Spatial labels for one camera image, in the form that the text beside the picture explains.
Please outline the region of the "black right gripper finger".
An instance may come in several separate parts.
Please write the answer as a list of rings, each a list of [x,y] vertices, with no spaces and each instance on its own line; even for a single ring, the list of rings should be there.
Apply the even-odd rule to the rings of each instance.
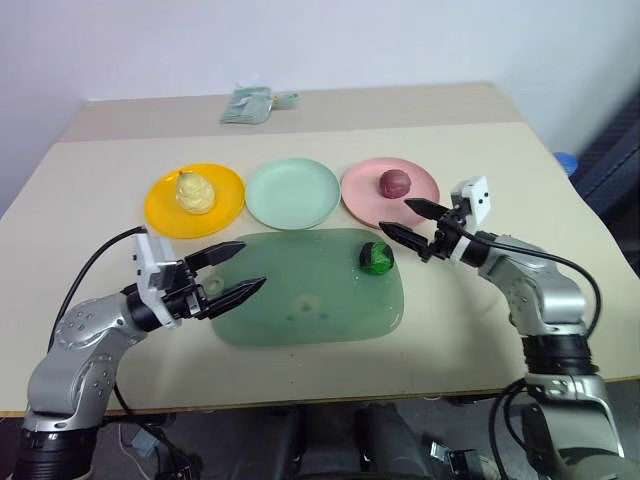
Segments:
[[[404,203],[417,215],[427,220],[439,220],[449,209],[427,199],[409,198]]]
[[[415,233],[409,227],[397,222],[380,222],[380,229],[392,240],[414,251],[421,260],[431,258],[430,244],[427,238]]]

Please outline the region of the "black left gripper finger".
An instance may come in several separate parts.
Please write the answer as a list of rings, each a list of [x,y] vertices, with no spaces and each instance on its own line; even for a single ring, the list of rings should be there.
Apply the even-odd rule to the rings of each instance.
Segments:
[[[202,317],[217,318],[235,309],[257,293],[266,280],[266,277],[249,279],[224,290],[212,300],[206,301],[206,305],[202,308]]]
[[[246,247],[242,241],[228,241],[212,245],[184,258],[184,263],[192,273],[206,267],[213,267],[224,263]]]

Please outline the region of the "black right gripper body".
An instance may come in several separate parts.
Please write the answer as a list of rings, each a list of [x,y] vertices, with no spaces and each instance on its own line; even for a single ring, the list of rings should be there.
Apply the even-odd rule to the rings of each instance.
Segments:
[[[467,224],[470,209],[456,205],[436,222],[434,238],[429,241],[431,257],[461,262],[470,241],[460,233]]]

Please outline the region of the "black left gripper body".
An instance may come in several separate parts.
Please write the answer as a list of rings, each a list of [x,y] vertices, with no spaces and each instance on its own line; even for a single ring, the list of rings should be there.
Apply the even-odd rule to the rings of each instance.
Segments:
[[[177,262],[172,283],[161,300],[174,320],[206,318],[209,300],[204,287],[196,282],[196,274],[184,260]]]

